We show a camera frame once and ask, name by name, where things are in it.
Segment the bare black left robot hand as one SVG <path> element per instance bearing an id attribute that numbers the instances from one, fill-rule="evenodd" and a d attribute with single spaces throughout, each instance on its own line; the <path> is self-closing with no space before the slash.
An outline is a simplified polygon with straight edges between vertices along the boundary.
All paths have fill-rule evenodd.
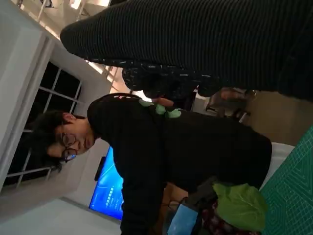
<path id="1" fill-rule="evenodd" d="M 215 176 L 210 177 L 197 191 L 178 203 L 169 204 L 165 217 L 163 235 L 211 235 L 212 232 L 204 227 L 206 220 L 211 215 L 212 205 L 216 202 L 217 195 L 213 184 L 217 182 Z"/>

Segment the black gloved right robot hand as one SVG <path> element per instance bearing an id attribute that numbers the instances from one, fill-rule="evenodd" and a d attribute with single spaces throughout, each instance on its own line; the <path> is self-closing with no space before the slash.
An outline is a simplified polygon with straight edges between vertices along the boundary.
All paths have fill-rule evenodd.
<path id="1" fill-rule="evenodd" d="M 148 98 L 230 87 L 313 99 L 310 0 L 128 0 L 69 24 L 60 40 L 122 68 L 125 85 Z"/>

